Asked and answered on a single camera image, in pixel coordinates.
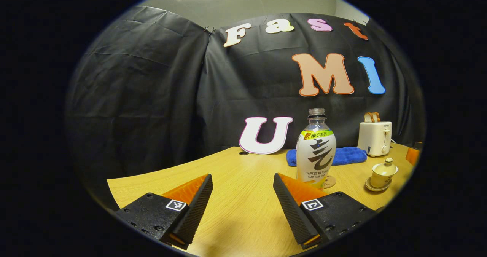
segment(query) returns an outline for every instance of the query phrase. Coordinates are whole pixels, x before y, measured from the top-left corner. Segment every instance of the toaster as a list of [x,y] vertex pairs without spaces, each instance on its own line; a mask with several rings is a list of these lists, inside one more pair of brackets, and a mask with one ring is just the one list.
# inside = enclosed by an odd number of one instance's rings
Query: toaster
[[388,154],[392,129],[391,122],[360,123],[357,147],[372,157]]

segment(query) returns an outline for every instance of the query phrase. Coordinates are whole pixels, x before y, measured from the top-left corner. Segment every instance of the saucer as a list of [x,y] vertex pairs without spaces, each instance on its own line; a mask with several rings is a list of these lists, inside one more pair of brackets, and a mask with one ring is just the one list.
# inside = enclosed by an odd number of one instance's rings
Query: saucer
[[383,187],[381,187],[381,188],[376,188],[376,187],[374,187],[374,186],[372,186],[372,185],[370,184],[370,177],[369,177],[369,178],[367,179],[367,181],[365,181],[365,185],[366,185],[366,186],[367,186],[367,188],[368,188],[368,189],[370,189],[371,191],[381,191],[381,190],[384,190],[384,189],[388,188],[388,187],[391,185],[391,183],[392,183],[392,182],[393,182],[393,180],[392,180],[392,179],[389,179],[389,182],[387,182],[387,184],[386,184],[385,186],[383,186]]

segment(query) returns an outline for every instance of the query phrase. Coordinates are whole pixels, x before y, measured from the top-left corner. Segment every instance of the orange object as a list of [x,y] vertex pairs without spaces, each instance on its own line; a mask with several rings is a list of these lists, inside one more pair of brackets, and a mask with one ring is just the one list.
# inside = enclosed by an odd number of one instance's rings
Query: orange object
[[326,193],[309,184],[305,184],[301,181],[298,181],[296,179],[293,179],[291,177],[288,177],[280,173],[278,174],[282,182],[285,184],[287,190],[293,196],[294,201],[296,201],[298,206],[301,205],[301,202],[327,196]]
[[407,150],[406,160],[409,161],[411,165],[416,165],[416,162],[418,161],[419,153],[420,153],[419,149],[409,148]]
[[180,202],[187,203],[188,205],[193,201],[194,196],[196,195],[196,192],[198,189],[201,187],[203,184],[203,181],[205,181],[205,178],[208,176],[208,173],[200,176],[196,179],[193,179],[187,183],[182,184],[181,186],[177,186],[170,191],[161,194],[161,196],[177,200]]

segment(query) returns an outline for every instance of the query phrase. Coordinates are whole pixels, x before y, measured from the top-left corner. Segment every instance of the cutout letter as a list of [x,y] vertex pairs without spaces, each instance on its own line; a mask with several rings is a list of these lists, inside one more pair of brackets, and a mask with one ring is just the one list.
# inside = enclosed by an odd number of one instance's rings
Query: cutout letter
[[294,27],[291,26],[291,23],[289,23],[289,21],[287,21],[286,19],[276,19],[273,21],[269,21],[267,22],[267,25],[267,33],[290,32],[294,30]]
[[330,32],[333,30],[323,19],[308,19],[308,24],[312,25],[311,28],[318,32]]
[[240,43],[241,40],[238,39],[237,36],[244,37],[245,29],[249,29],[250,26],[251,26],[250,23],[245,23],[243,25],[229,28],[228,30],[226,30],[225,31],[227,34],[226,43],[223,44],[223,47],[229,47],[231,45]]
[[369,37],[363,35],[361,32],[360,32],[360,28],[359,27],[356,27],[354,26],[352,23],[343,23],[345,26],[347,26],[348,28],[350,28],[353,33],[355,33],[355,35],[357,35],[358,37],[364,39],[364,40],[369,40]]
[[245,119],[247,125],[245,126],[242,136],[240,136],[240,147],[248,153],[254,154],[271,154],[280,150],[286,141],[287,126],[293,119],[291,117],[276,117],[273,122],[275,125],[275,132],[272,141],[267,144],[257,142],[257,135],[261,130],[261,125],[267,122],[265,117],[250,117]]
[[358,61],[362,63],[365,67],[365,71],[367,72],[367,76],[369,77],[369,91],[373,94],[383,94],[386,92],[385,87],[382,86],[379,79],[379,74],[377,73],[375,61],[372,58],[360,56]]
[[316,59],[310,54],[296,54],[292,57],[299,64],[303,88],[299,91],[302,96],[315,96],[320,90],[315,87],[313,78],[320,85],[321,89],[328,93],[334,79],[333,92],[336,94],[352,94],[355,89],[348,80],[347,71],[342,54],[330,53],[326,57],[325,67],[323,68]]

